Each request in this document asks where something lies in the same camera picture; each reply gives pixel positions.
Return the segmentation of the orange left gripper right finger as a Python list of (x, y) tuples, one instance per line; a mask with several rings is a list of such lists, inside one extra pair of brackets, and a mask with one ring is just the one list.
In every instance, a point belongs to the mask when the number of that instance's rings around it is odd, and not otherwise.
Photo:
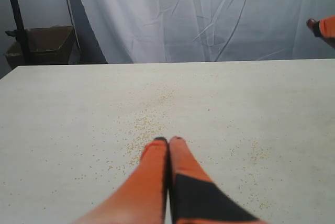
[(217, 187), (183, 138), (173, 137), (169, 150), (173, 223), (266, 223), (240, 207)]

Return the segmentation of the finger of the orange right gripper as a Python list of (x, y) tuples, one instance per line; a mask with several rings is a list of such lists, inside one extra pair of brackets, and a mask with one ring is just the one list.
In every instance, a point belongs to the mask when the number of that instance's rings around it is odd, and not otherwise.
[(330, 16), (316, 21), (312, 26), (314, 36), (334, 48), (335, 16)]

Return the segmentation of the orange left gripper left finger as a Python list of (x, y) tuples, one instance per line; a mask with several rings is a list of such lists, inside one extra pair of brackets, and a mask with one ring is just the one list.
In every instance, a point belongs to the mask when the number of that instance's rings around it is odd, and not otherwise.
[(148, 143), (140, 163), (104, 202), (74, 223), (164, 223), (169, 149), (158, 137)]

